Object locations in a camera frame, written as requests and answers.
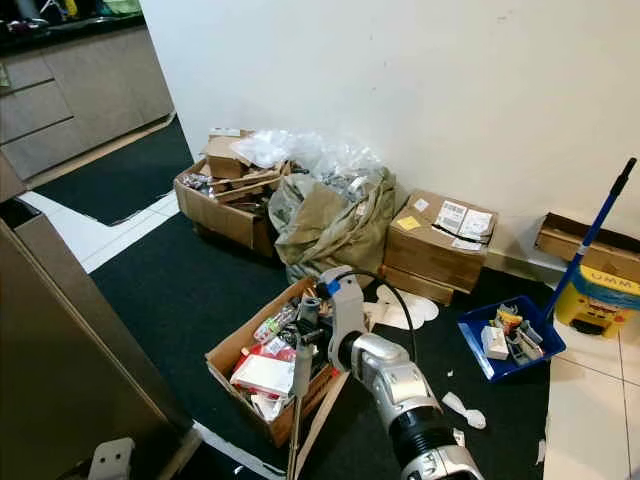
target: white wall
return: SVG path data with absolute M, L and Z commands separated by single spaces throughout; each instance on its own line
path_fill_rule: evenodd
M 143 0 L 191 151 L 214 126 L 329 128 L 406 188 L 590 222 L 640 154 L 638 0 Z M 606 222 L 640 237 L 640 168 Z

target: black cable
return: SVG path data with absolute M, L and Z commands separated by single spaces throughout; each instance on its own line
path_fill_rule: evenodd
M 396 288 L 393 285 L 391 285 L 389 282 L 387 282 L 380 275 L 376 275 L 373 272 L 370 272 L 368 270 L 363 270 L 361 268 L 354 268 L 349 272 L 341 273 L 340 275 L 338 275 L 333 280 L 334 281 L 338 281 L 341 278 L 348 277 L 349 275 L 366 275 L 368 277 L 375 278 L 376 280 L 378 280 L 383 285 L 386 285 L 389 288 L 389 290 L 391 290 L 391 293 L 393 293 L 396 296 L 396 298 L 400 302 L 400 306 L 402 307 L 402 310 L 404 311 L 404 316 L 407 317 L 407 323 L 409 324 L 409 334 L 411 335 L 411 361 L 413 363 L 417 364 L 418 363 L 418 353 L 417 353 L 418 349 L 416 347 L 416 332 L 413 329 L 413 320 L 411 320 L 411 315 L 409 315 L 409 309 L 407 308 L 407 304 L 404 303 L 404 299 L 402 298 L 402 296 L 400 295 L 398 290 L 396 290 Z

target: gray cabinet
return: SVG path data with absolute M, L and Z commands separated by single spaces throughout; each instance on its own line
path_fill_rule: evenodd
M 23 180 L 173 110 L 145 27 L 2 62 L 0 144 Z

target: yellow sticky note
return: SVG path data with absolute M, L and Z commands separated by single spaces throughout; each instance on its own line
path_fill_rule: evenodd
M 413 230 L 414 228 L 418 228 L 420 226 L 418 221 L 411 216 L 404 217 L 398 220 L 398 225 L 400 225 L 405 230 Z

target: cabinet drawer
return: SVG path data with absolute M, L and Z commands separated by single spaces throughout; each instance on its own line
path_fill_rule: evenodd
M 65 120 L 2 147 L 9 163 L 24 180 L 87 150 L 75 119 Z
M 12 92 L 18 88 L 28 87 L 53 78 L 40 52 L 29 52 L 0 59 L 3 63 L 10 85 L 0 87 L 0 94 Z
M 0 97 L 0 143 L 71 116 L 55 82 L 4 95 Z

